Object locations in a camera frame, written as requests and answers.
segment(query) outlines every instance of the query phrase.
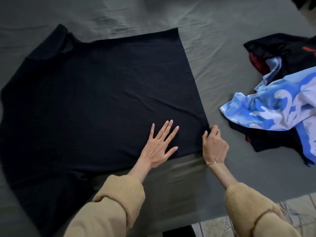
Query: pile of clothes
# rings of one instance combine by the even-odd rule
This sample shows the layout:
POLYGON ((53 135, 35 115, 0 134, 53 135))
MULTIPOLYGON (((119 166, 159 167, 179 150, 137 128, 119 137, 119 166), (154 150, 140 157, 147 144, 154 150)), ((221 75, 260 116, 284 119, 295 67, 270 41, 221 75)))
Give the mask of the pile of clothes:
POLYGON ((263 75, 255 93, 235 93, 220 107, 232 129, 259 152, 295 149, 306 165, 316 161, 316 37, 277 33, 244 44, 263 75))

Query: person's left hand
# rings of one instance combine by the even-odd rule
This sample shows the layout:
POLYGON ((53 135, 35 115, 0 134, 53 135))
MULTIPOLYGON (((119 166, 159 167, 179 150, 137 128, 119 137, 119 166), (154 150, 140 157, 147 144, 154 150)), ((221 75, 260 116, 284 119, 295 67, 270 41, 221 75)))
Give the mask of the person's left hand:
POLYGON ((166 121, 155 138, 154 138, 155 124, 152 124, 149 139, 142 153, 140 154, 140 157, 138 160, 148 162, 151 168, 153 167, 155 168, 159 166, 160 164, 164 163, 178 149, 178 147, 175 146, 175 147, 172 147, 167 153, 165 153, 168 144, 174 138, 174 136, 179 130, 179 127, 177 126, 166 139, 171 129, 172 123, 173 123, 173 120, 171 120, 170 122, 166 121))

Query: bed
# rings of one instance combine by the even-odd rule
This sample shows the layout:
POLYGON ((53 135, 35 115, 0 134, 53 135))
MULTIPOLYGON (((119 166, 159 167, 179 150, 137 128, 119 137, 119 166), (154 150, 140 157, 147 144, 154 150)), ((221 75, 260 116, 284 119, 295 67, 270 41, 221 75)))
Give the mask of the bed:
MULTIPOLYGON (((218 109, 235 92, 252 93, 262 78, 243 43, 276 32, 315 35, 290 0, 0 0, 1 88, 59 23, 85 42, 178 27, 208 121, 219 125, 230 146, 226 164, 232 174, 275 202, 316 191, 315 169, 294 150, 256 153, 218 109)), ((106 177, 92 180, 96 190, 106 177)), ((144 190, 146 200, 129 236, 226 215, 224 190, 201 154, 153 169, 144 190)), ((39 236, 1 173, 0 236, 21 235, 39 236)))

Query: beige sleeve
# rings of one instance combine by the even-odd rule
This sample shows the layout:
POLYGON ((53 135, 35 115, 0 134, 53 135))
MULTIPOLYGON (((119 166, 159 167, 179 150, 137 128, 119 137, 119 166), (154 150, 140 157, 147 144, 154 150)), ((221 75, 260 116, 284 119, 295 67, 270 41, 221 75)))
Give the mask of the beige sleeve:
POLYGON ((75 215, 64 237, 125 237, 145 200, 142 184, 129 175, 110 175, 75 215))
POLYGON ((243 183, 226 190, 225 207, 240 237, 300 236, 277 204, 243 183))

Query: person's right hand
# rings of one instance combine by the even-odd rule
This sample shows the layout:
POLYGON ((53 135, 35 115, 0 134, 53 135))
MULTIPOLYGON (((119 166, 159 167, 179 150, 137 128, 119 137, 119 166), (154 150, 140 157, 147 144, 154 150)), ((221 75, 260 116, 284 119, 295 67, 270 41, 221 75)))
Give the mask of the person's right hand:
POLYGON ((229 146, 221 138, 221 131, 217 125, 210 126, 210 128, 211 133, 208 135, 208 132, 205 131, 202 136, 203 158, 207 164, 214 162, 215 159, 224 162, 229 146))

